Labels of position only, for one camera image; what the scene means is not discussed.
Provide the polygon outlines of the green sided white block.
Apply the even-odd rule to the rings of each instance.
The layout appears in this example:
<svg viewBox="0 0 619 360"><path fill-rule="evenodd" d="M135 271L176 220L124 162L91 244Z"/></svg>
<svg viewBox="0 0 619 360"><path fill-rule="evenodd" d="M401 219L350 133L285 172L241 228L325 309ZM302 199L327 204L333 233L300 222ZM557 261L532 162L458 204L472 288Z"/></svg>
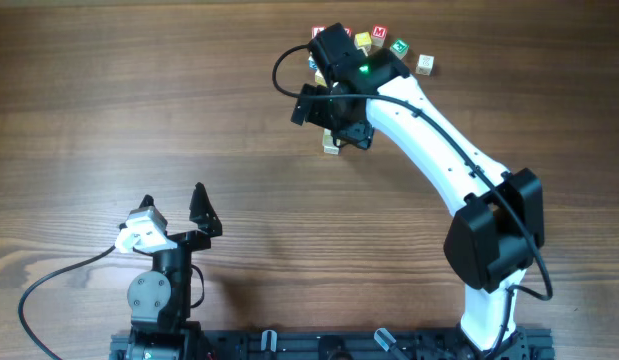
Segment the green sided white block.
<svg viewBox="0 0 619 360"><path fill-rule="evenodd" d="M324 147L330 147L330 148L334 148L335 144L333 141L333 136L330 130L325 129L324 133L323 133L323 140L322 140L322 145Z"/></svg>

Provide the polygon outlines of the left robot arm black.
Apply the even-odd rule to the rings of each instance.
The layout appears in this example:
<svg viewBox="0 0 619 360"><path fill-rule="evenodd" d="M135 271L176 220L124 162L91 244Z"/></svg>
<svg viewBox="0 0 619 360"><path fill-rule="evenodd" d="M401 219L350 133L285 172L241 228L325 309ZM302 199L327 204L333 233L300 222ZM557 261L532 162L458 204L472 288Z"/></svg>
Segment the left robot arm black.
<svg viewBox="0 0 619 360"><path fill-rule="evenodd" d="M115 247L122 253L141 253L152 258L152 267L138 275L127 290L131 309L128 336L113 337L111 359L214 359L216 352L191 310L202 304L193 301L191 281L201 270L192 254L211 247L211 239L222 234L206 188L195 185L189 220L196 228L169 234L168 221L147 195L121 226Z"/></svg>

